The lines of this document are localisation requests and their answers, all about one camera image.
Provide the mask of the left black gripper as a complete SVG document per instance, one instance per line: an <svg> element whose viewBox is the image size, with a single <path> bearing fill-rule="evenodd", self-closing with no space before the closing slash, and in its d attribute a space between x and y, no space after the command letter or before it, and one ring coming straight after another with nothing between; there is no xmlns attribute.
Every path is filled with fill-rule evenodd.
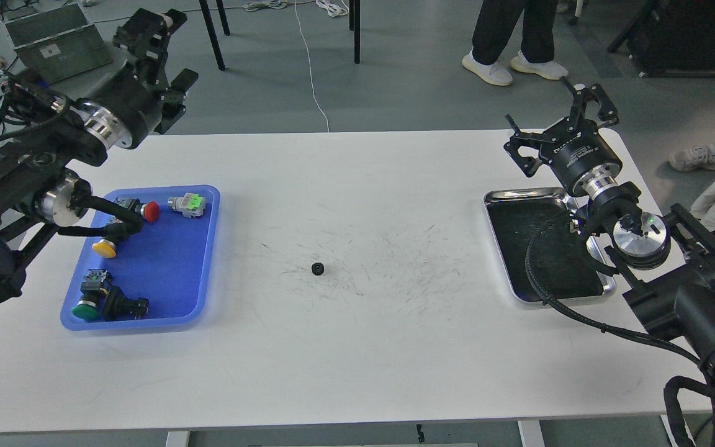
<svg viewBox="0 0 715 447"><path fill-rule="evenodd" d="M85 131L103 147L134 149L150 133L164 135L186 113L187 92L199 79L185 68L159 99L139 78L165 78L172 34L187 22L187 14L168 9L157 14L137 9L113 36L113 46L128 53L128 62L78 101Z"/></svg>

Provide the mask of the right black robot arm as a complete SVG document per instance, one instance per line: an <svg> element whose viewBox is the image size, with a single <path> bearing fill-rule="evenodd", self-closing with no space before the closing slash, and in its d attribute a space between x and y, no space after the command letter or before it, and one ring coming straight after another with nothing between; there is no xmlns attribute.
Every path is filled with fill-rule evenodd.
<svg viewBox="0 0 715 447"><path fill-rule="evenodd" d="M664 385L667 427L676 445L692 446L678 394L683 389L701 394L712 404L711 444L715 446L715 235L679 204L664 216L643 211L641 190L632 182L616 180L623 162L600 134L601 128L618 124L612 100L599 84L573 85L565 77L561 82L572 94L572 104L568 115L550 127L524 131L512 116L505 117L513 133L504 150L526 176L534 176L545 165L568 196L588 197L578 212L550 216L531 235L524 255L528 282L543 305L576 322L689 359L704 379L675 376ZM605 252L610 264L592 256L585 262L595 272L625 279L629 289L624 300L643 332L579 314L542 285L534 270L534 247L553 227L576 233L581 249L588 238L608 235L611 244Z"/></svg>

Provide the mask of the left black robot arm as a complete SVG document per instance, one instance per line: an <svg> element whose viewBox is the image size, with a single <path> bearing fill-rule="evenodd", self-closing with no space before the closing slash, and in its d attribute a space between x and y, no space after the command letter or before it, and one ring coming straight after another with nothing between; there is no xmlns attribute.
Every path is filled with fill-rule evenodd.
<svg viewBox="0 0 715 447"><path fill-rule="evenodd" d="M125 207L94 195L68 163L102 165L111 148L133 150L184 115L198 74L184 69L168 80L164 68L186 21L178 9L139 9L113 38L131 59L77 100L0 59L0 303L22 294L28 265L54 235L116 242L157 219L154 203Z"/></svg>

